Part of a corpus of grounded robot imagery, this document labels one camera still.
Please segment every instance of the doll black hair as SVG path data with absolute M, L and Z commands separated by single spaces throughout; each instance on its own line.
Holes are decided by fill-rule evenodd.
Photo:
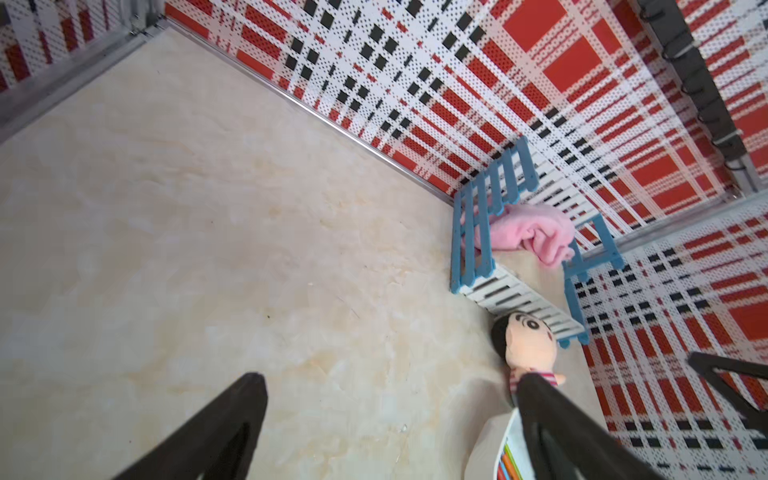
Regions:
M 491 343 L 498 356 L 505 359 L 507 352 L 507 325 L 509 324 L 509 315 L 502 315 L 493 322 L 491 327 Z

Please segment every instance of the pink towel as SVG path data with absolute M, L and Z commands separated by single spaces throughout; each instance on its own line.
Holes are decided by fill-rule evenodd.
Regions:
M 569 247 L 576 229 L 571 220 L 550 205 L 507 205 L 504 212 L 488 219 L 491 250 L 529 250 L 547 267 L 570 260 Z M 480 247 L 480 229 L 475 228 L 475 245 Z

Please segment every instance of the stuffed toy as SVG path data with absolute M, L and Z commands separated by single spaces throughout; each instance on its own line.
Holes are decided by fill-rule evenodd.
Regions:
M 493 347 L 511 372 L 509 391 L 517 392 L 523 375 L 535 372 L 553 386 L 565 383 L 565 376 L 552 372 L 558 344 L 546 323 L 524 312 L 499 317 L 491 329 Z

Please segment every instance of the plaid wall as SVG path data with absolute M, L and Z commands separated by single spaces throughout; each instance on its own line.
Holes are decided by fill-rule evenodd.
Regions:
M 578 284 L 584 347 L 608 429 L 668 478 L 766 478 L 768 440 L 686 364 L 768 362 L 768 201 L 624 256 Z M 757 408 L 768 385 L 726 380 Z
M 119 5 L 119 0 L 0 3 L 0 94 L 120 26 Z
M 759 157 L 766 7 L 746 3 L 681 6 L 714 37 L 733 109 L 749 103 L 737 123 Z M 168 0 L 166 13 L 448 194 L 520 134 L 616 237 L 728 182 L 627 0 Z

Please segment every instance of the beige marble tile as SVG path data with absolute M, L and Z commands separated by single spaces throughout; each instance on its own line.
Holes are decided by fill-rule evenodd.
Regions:
M 110 477 L 257 371 L 254 478 L 460 478 L 509 407 L 450 226 L 163 33 L 0 146 L 0 465 Z

